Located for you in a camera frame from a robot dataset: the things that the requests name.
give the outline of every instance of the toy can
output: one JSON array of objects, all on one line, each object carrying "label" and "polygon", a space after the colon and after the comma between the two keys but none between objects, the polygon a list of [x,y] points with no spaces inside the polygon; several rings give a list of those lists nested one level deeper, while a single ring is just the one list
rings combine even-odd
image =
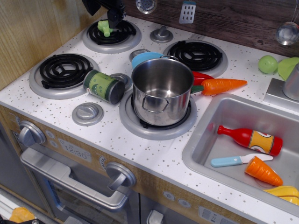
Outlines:
[{"label": "toy can", "polygon": [[125,84],[97,70],[91,70],[83,81],[84,89],[111,104],[117,104],[125,92]]}]

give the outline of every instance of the red pepper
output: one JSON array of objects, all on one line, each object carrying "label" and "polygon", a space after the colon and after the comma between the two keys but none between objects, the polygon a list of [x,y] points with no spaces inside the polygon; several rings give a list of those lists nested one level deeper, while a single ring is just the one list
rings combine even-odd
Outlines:
[{"label": "red pepper", "polygon": [[201,85],[201,83],[207,79],[213,78],[207,74],[200,73],[198,71],[192,71],[194,75],[194,85]]}]

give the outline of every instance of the oven handle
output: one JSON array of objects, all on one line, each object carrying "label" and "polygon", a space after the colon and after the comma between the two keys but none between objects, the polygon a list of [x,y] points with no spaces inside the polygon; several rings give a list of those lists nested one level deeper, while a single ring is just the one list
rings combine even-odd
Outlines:
[{"label": "oven handle", "polygon": [[110,212],[120,211],[128,200],[127,196],[119,191],[115,191],[110,197],[107,197],[90,187],[81,184],[70,178],[70,167],[30,147],[21,154],[21,162],[31,170],[44,176],[49,181],[61,185],[65,189]]}]

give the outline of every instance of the burner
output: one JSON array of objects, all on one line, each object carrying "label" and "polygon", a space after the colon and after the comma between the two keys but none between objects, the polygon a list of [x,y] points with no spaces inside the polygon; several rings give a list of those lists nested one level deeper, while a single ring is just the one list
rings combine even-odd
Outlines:
[{"label": "burner", "polygon": [[[134,109],[133,95],[131,96],[131,105],[132,105],[132,108]],[[181,124],[183,124],[187,120],[187,118],[189,117],[190,113],[191,113],[191,102],[189,101],[185,116],[179,122],[177,122],[175,124],[167,125],[167,126],[157,126],[157,125],[149,124],[148,122],[146,122],[144,120],[141,120],[141,119],[140,119],[140,124],[144,128],[153,127],[153,128],[156,128],[157,130],[168,130],[168,129],[172,129],[172,128],[175,128],[175,127],[180,126]]]},{"label": "burner", "polygon": [[43,87],[66,88],[83,82],[93,68],[83,56],[75,54],[54,55],[45,60],[39,68]]},{"label": "burner", "polygon": [[179,41],[167,47],[164,55],[174,56],[192,71],[200,71],[214,78],[222,75],[228,67],[224,51],[205,41]]},{"label": "burner", "polygon": [[131,23],[124,20],[117,24],[116,29],[109,37],[105,37],[98,29],[98,22],[95,22],[88,29],[88,34],[98,45],[120,43],[126,40],[129,35],[136,35],[136,29],[134,29]]},{"label": "burner", "polygon": [[197,107],[195,101],[190,97],[188,113],[182,121],[169,127],[152,126],[143,127],[139,117],[132,107],[131,98],[133,90],[125,93],[120,103],[120,118],[122,124],[131,133],[149,140],[169,140],[185,134],[194,125],[197,117]]},{"label": "burner", "polygon": [[222,53],[214,46],[202,42],[179,41],[169,51],[192,71],[205,71],[220,62]]},{"label": "burner", "polygon": [[[82,84],[86,73],[90,69],[100,70],[97,63],[87,56],[78,54],[54,55],[46,58],[32,68],[29,75],[29,85],[32,91],[41,97],[48,99],[70,99],[86,93]],[[83,80],[81,82],[78,80],[74,81],[73,85],[70,85],[69,82],[72,82],[72,79],[75,77]],[[49,83],[49,79],[51,78],[56,80],[66,78],[67,81],[62,84],[53,84]]]},{"label": "burner", "polygon": [[139,28],[128,21],[122,20],[109,37],[98,29],[98,22],[93,23],[83,32],[84,45],[93,51],[104,54],[116,54],[134,48],[141,40]]}]

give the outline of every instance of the green lime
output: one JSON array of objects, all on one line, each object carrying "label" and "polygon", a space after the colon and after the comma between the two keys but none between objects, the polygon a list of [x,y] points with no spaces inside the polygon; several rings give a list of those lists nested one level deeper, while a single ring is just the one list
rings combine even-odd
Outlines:
[{"label": "green lime", "polygon": [[263,73],[269,74],[275,72],[278,67],[278,62],[275,58],[270,55],[263,56],[258,61],[258,68]]}]

